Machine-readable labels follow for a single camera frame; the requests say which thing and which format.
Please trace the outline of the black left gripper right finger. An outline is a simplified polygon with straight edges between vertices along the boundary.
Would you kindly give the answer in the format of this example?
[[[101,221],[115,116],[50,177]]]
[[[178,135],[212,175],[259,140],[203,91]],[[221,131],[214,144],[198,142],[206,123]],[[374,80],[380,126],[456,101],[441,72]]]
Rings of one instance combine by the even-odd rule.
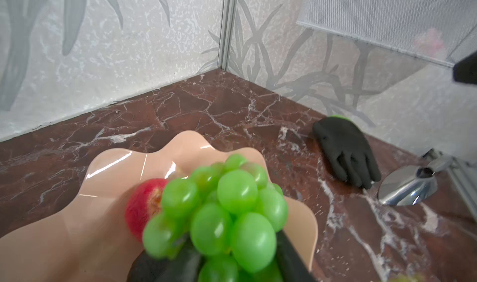
[[[283,231],[277,233],[276,260],[284,282],[315,282]]]

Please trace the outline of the red fake apple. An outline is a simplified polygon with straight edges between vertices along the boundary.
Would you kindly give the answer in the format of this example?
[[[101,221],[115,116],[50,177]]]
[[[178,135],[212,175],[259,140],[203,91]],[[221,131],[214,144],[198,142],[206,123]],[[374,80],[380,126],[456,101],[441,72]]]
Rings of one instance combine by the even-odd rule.
[[[136,187],[126,204],[126,225],[139,242],[142,242],[148,221],[161,211],[161,200],[168,183],[164,178],[144,181]]]

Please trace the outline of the green fake grape bunch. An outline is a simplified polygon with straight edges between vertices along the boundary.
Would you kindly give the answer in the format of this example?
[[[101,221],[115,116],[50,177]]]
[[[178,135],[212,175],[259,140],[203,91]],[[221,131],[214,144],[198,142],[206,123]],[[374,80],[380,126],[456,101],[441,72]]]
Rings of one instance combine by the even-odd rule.
[[[262,166],[233,154],[171,180],[142,244],[150,257],[173,260],[191,241],[202,255],[197,282],[280,282],[277,233],[287,220],[281,188]]]

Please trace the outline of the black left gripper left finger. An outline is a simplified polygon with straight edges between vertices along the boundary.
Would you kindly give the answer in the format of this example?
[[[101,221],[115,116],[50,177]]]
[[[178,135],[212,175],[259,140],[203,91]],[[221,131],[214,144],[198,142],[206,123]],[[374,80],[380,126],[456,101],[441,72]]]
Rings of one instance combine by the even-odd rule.
[[[173,259],[156,260],[143,251],[133,262],[128,282],[196,282],[202,255],[191,241],[186,241]]]

